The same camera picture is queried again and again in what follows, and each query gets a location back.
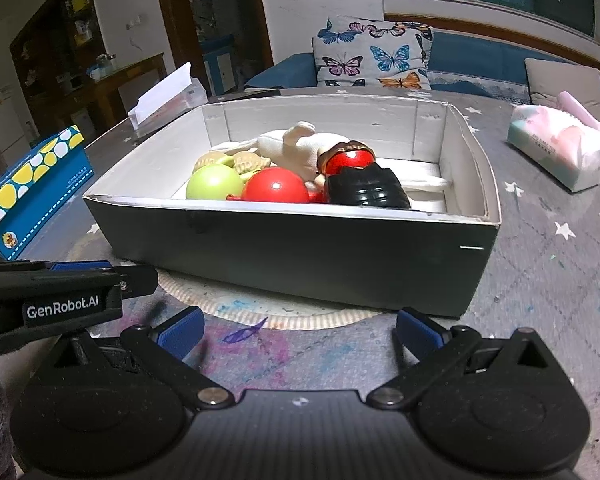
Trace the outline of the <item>round paper plate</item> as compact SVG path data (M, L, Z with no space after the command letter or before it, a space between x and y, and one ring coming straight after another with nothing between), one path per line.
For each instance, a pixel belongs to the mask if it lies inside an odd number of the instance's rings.
M164 269L157 272L162 289L183 304L242 325L255 326L264 321L266 330L331 330L382 313L377 309L264 292Z

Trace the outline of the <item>black white cardboard box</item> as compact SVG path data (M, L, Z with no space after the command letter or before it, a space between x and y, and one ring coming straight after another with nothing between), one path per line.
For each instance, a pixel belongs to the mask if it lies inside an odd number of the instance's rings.
M190 200L196 160L309 122L368 145L408 189L407 210ZM502 223L486 153L452 104L404 94L287 91L216 102L163 127L84 195L123 259L363 308L467 310Z

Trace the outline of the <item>blue yellow spotted box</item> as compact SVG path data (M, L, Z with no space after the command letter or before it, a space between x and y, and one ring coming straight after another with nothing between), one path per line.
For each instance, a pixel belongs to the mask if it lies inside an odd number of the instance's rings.
M81 130L72 125L41 142L0 180L0 257L15 260L36 233L93 177Z

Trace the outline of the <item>green toy apple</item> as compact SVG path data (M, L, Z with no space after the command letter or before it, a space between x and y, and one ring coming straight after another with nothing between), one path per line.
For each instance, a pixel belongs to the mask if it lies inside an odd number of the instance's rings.
M244 182L236 170L213 164L192 174L185 195L188 200L226 200L227 196L242 194L243 188Z

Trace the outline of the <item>beige toy bread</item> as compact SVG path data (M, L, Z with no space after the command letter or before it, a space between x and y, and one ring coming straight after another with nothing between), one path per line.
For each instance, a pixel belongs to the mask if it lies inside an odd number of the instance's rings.
M244 174L254 174L260 170L271 166L271 161L250 151L240 151L234 155L229 155L219 151L211 151L202 155L195 162L194 170L210 165L224 165L233 168L243 176Z

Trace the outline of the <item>red toy ball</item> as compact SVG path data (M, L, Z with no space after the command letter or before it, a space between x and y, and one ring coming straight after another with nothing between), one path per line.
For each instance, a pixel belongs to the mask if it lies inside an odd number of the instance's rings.
M306 204L310 194L304 181L294 172L280 167L262 169L251 177L242 190L247 202Z

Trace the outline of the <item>black ridged toy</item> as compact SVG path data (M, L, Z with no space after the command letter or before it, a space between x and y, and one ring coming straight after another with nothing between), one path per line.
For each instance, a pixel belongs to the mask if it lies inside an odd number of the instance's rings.
M364 167L344 167L326 178L324 186L330 204L405 209L412 208L398 177L377 162Z

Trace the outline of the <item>white tissue box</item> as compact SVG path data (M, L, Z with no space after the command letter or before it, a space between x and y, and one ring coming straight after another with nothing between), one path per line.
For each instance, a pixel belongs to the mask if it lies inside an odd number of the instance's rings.
M138 98L136 107L128 114L134 130L163 119L172 120L208 103L206 89L197 78L190 76L191 68L186 62Z

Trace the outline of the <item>white plush toy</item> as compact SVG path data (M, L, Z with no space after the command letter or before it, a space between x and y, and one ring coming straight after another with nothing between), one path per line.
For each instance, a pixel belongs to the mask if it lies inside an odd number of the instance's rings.
M255 150L274 165L291 170L312 188L324 188L325 177L317 165L318 156L338 143L347 143L346 136L317 132L309 122L297 122L287 130L272 130L247 141L228 141L212 146L212 151L234 155L240 151Z

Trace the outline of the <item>red gold round toy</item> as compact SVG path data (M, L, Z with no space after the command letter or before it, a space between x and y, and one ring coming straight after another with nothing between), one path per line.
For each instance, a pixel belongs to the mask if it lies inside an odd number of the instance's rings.
M343 168L363 169L376 162L374 151L366 144L350 140L338 142L317 156L316 166L325 177L336 176Z

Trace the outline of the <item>pastel tissue pack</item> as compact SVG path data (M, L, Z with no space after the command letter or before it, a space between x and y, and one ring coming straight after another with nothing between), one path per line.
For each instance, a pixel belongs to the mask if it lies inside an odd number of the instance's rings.
M516 106L507 142L571 193L600 184L600 122L568 91L557 107Z

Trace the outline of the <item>dark wooden shelf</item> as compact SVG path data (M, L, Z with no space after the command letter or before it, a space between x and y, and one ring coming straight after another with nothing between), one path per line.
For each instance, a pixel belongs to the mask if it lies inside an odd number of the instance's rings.
M39 136L64 126L68 96L91 81L105 52L93 0L46 0L9 46Z

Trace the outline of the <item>blue sofa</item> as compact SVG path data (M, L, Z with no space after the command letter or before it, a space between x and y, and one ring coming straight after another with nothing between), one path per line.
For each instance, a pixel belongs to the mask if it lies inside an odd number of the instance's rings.
M566 65L572 63L565 58L510 42L437 30L434 33L428 79L434 90L529 104L528 58ZM246 83L248 88L281 89L315 85L316 69L312 52L291 55Z

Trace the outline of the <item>beige cushion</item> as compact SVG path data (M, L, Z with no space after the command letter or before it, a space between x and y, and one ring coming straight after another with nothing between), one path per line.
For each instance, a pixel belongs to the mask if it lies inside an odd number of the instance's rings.
M524 60L530 100L557 108L557 96L568 91L600 122L600 72L596 68L563 62Z

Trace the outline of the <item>butterfly print pillow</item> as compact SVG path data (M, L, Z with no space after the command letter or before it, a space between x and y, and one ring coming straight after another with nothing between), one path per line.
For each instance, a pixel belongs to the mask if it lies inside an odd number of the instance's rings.
M433 42L427 24L337 15L312 38L316 81L322 87L428 90Z

